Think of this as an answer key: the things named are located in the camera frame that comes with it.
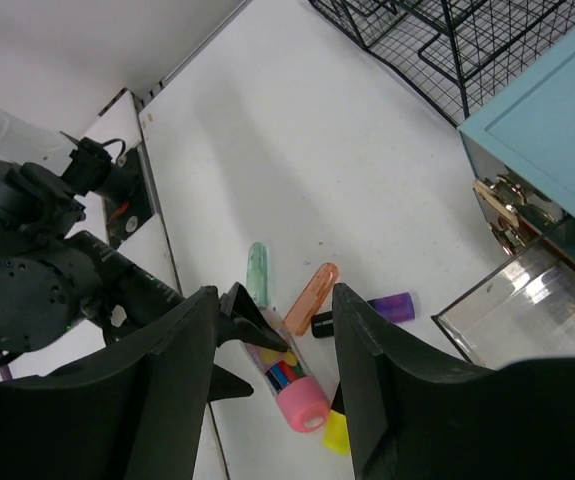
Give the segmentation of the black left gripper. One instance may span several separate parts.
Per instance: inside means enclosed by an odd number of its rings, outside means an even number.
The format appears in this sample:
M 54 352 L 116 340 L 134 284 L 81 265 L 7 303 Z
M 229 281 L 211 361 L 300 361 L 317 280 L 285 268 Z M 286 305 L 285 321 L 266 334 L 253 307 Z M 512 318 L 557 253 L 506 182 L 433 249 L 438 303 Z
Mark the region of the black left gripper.
M 88 319 L 106 342 L 182 296 L 87 231 L 79 195 L 35 163 L 0 160 L 0 352 L 33 352 Z

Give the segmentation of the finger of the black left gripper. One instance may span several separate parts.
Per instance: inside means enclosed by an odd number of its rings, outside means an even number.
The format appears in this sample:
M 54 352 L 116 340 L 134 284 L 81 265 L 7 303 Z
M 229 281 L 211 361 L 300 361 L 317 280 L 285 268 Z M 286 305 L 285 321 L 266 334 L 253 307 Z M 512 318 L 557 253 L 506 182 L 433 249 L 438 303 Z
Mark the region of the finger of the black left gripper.
M 253 387 L 248 382 L 216 364 L 213 365 L 208 392 L 209 402 L 246 398 L 252 394 Z
M 243 343 L 286 352 L 288 344 L 269 325 L 246 288 L 236 282 L 219 299 L 218 346 L 239 340 Z

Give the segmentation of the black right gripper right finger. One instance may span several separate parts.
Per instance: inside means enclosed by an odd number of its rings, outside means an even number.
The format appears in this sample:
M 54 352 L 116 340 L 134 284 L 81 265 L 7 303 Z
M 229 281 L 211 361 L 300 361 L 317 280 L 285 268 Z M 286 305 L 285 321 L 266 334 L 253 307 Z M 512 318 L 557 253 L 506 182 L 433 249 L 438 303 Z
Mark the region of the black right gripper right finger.
M 334 287 L 334 341 L 359 479 L 575 479 L 575 358 L 498 371 L 457 359 Z

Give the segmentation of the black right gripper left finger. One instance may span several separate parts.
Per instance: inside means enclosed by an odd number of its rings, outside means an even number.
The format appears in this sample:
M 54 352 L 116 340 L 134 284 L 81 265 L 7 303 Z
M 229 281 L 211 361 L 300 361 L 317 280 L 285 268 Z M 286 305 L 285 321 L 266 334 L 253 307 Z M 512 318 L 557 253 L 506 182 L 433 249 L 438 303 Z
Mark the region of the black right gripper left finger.
M 204 287 L 46 376 L 0 382 L 0 479 L 189 479 L 216 349 Z

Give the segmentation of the pink colourful tube case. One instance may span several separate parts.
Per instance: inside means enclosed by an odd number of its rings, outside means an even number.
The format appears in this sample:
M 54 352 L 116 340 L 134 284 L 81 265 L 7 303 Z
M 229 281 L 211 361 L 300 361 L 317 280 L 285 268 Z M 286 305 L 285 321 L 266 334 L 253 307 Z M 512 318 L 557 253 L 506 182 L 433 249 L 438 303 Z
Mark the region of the pink colourful tube case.
M 245 344 L 247 356 L 262 374 L 269 391 L 290 428 L 311 433 L 329 416 L 330 402 L 321 385 L 304 362 L 282 318 L 271 308 L 261 308 L 270 327 L 287 343 L 286 352 Z

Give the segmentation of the clear plastic drawer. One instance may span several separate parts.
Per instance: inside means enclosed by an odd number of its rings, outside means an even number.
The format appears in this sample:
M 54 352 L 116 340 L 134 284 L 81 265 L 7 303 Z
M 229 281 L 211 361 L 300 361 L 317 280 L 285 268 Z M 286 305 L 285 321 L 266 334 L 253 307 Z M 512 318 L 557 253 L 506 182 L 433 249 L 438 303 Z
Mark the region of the clear plastic drawer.
M 510 256 L 566 215 L 557 203 L 511 170 L 494 179 L 476 179 L 473 192 L 489 230 Z
M 534 239 L 432 319 L 467 361 L 489 369 L 575 357 L 575 219 Z

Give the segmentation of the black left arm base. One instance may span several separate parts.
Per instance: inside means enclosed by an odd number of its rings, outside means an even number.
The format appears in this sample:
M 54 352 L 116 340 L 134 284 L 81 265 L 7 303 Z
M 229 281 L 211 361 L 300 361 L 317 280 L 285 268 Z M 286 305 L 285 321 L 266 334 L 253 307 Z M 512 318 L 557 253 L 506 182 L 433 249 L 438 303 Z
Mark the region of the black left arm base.
M 61 178 L 77 195 L 93 193 L 102 199 L 108 243 L 117 248 L 154 214 L 141 156 L 120 138 L 69 140 L 74 145 L 71 163 Z

